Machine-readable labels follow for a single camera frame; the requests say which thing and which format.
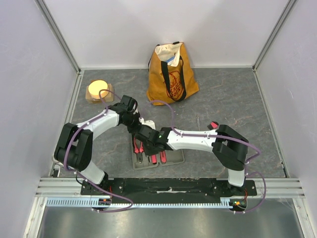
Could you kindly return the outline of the red black pliers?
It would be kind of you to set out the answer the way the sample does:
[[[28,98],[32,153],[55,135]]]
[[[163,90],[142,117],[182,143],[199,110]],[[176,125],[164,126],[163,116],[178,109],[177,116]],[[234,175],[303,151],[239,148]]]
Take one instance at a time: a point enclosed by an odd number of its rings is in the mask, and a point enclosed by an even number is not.
[[[142,163],[143,162],[143,153],[144,153],[142,141],[139,141],[134,137],[133,138],[133,148],[134,148],[134,153],[136,154],[137,162]]]

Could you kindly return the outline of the red phillips screwdriver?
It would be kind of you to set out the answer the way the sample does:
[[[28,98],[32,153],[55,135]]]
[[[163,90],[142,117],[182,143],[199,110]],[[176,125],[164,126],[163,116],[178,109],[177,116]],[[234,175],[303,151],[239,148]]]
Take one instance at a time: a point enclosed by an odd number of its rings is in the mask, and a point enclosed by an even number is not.
[[[151,163],[152,163],[152,164],[157,164],[157,157],[156,157],[156,155],[151,155],[151,156],[150,156],[150,159],[151,159]]]

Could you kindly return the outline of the red utility knife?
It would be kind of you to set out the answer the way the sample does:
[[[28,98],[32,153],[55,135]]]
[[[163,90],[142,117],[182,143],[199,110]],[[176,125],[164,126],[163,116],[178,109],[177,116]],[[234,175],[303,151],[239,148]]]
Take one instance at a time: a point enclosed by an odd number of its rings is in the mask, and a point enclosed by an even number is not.
[[[161,163],[165,164],[167,159],[166,159],[166,153],[165,151],[160,152],[160,161]]]

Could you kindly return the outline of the grey plastic tool case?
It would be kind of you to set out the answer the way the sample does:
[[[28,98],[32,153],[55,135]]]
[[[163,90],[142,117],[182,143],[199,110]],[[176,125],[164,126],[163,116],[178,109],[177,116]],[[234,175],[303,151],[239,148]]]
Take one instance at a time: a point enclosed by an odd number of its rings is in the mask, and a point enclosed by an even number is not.
[[[176,151],[165,151],[166,153],[166,163],[163,164],[160,161],[160,152],[156,154],[157,157],[157,164],[152,164],[150,156],[146,156],[145,153],[143,153],[143,162],[138,163],[136,154],[134,153],[133,148],[133,137],[131,139],[131,156],[132,156],[132,166],[135,170],[142,170],[142,169],[149,169],[149,168],[155,168],[159,165],[161,166],[170,166],[175,164],[180,164],[185,161],[184,154],[182,150],[176,150]]]

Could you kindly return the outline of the small red black holder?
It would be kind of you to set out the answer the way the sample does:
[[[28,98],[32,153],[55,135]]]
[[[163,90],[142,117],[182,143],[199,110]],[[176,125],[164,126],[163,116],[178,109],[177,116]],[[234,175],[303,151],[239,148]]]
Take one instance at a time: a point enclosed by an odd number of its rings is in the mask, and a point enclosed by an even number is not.
[[[214,129],[218,129],[219,124],[215,121],[212,121],[207,127],[209,130],[214,130]]]

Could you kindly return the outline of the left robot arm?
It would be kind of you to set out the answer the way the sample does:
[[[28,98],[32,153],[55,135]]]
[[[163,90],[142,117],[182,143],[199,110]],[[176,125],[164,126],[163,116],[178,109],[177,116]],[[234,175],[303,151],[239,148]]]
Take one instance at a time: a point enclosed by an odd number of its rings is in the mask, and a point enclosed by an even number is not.
[[[78,172],[92,183],[97,194],[107,193],[108,174],[92,161],[93,142],[101,134],[118,125],[125,125],[129,133],[141,127],[138,103],[132,97],[122,96],[120,102],[105,107],[93,118],[79,123],[66,123],[57,142],[54,159],[63,164],[65,170]]]

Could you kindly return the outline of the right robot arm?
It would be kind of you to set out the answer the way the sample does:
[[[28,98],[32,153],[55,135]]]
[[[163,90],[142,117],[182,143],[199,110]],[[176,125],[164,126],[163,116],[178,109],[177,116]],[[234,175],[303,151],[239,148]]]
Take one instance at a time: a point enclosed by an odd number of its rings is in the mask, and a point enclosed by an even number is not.
[[[163,127],[160,131],[142,125],[135,133],[146,155],[183,149],[213,153],[228,169],[227,189],[238,195],[245,189],[245,160],[249,141],[231,127],[221,124],[207,131],[185,131]]]

